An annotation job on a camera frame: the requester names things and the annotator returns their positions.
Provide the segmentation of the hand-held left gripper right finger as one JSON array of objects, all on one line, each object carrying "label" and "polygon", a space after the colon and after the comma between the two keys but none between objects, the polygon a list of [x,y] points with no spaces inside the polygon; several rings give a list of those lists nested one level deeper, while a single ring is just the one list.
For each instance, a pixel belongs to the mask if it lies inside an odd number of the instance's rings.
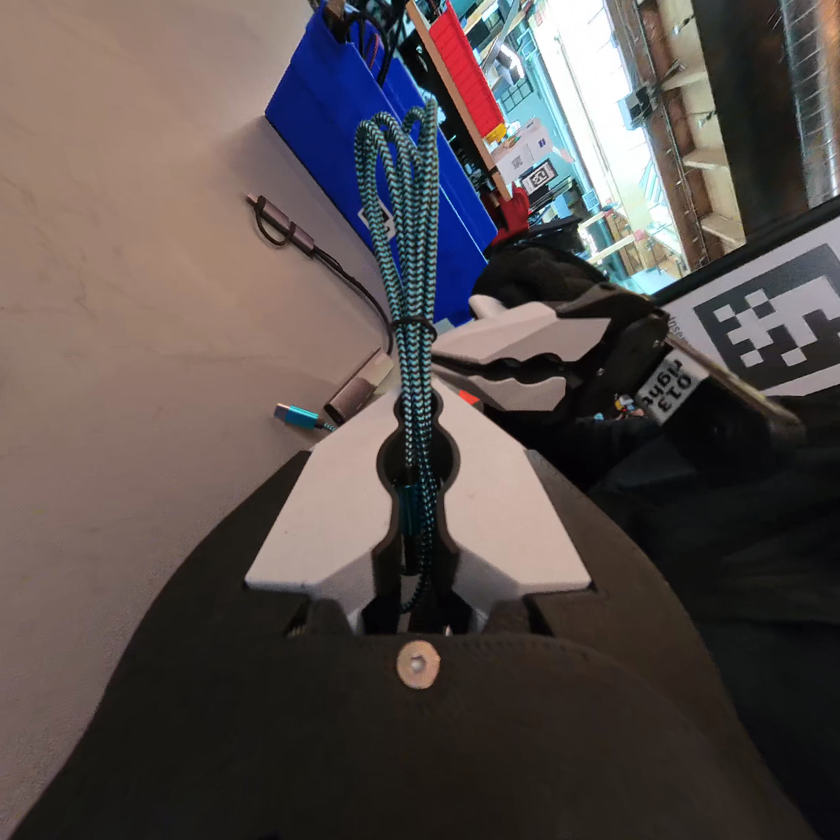
[{"label": "hand-held left gripper right finger", "polygon": [[458,551],[454,591],[476,610],[525,595],[579,592],[592,578],[517,440],[442,382],[439,426],[456,453],[444,491]]}]

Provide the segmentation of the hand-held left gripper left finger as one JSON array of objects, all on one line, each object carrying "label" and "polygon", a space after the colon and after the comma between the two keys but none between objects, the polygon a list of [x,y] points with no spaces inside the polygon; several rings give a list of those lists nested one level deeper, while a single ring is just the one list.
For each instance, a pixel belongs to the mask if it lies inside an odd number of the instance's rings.
[{"label": "hand-held left gripper left finger", "polygon": [[308,451],[245,575],[249,589],[332,600],[346,613],[374,600],[373,551],[393,513],[377,457],[397,430],[397,403],[398,389],[391,389]]}]

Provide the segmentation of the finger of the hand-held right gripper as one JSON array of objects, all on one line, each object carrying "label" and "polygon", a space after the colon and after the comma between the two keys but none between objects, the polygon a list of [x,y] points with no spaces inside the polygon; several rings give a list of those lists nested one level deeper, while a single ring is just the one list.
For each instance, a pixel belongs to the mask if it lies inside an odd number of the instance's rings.
[{"label": "finger of the hand-held right gripper", "polygon": [[534,383],[522,383],[513,378],[488,380],[480,378],[482,401],[501,412],[550,413],[565,398],[566,380],[552,376]]},{"label": "finger of the hand-held right gripper", "polygon": [[477,365],[527,362],[542,355],[576,362],[602,341],[610,323],[609,318],[561,318],[549,306],[530,302],[444,333],[434,342],[432,356]]}]

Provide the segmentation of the grey usb hub with cable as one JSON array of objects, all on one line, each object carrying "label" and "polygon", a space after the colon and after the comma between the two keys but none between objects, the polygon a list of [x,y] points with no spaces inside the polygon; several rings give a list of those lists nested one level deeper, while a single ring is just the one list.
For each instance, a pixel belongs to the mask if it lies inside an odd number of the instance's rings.
[{"label": "grey usb hub with cable", "polygon": [[308,431],[331,433],[363,410],[393,371],[394,332],[391,317],[378,300],[347,272],[336,258],[318,246],[309,234],[290,220],[275,204],[263,195],[247,194],[245,200],[253,211],[255,225],[265,241],[277,249],[292,246],[332,272],[366,302],[381,324],[384,346],[374,348],[364,361],[355,367],[349,378],[341,384],[322,409],[313,412],[295,405],[276,405],[274,418],[283,424]]}]

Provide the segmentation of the blue bin with square tag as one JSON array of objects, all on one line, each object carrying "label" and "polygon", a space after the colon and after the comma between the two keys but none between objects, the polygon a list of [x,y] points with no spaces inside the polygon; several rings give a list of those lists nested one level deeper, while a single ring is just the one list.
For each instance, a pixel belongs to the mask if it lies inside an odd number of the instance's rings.
[{"label": "blue bin with square tag", "polygon": [[[326,2],[311,16],[279,85],[266,106],[266,119],[323,190],[368,250],[373,249],[354,164],[359,124],[378,112],[402,121],[424,100],[404,65],[395,59],[380,87],[375,72],[384,50],[369,67],[372,25],[364,24],[366,55],[359,50],[359,26],[339,40],[324,17]],[[437,289],[434,321],[459,326],[471,319],[468,300],[487,265],[484,250],[497,229],[467,173],[437,133],[439,212]]]}]

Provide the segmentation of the person's right hand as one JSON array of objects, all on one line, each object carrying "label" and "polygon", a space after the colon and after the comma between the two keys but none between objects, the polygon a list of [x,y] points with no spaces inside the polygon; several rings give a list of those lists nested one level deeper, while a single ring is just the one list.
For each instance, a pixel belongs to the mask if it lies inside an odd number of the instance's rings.
[{"label": "person's right hand", "polygon": [[570,251],[525,243],[496,249],[470,295],[515,308],[533,301],[574,301],[606,283],[599,269]]}]

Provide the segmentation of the red storage bin rack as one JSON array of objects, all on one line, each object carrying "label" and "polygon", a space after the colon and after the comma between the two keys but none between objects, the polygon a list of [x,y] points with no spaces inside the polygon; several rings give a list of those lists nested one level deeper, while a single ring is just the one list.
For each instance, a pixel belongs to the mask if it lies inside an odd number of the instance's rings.
[{"label": "red storage bin rack", "polygon": [[489,144],[503,140],[507,125],[452,3],[446,3],[429,34],[479,135]]}]

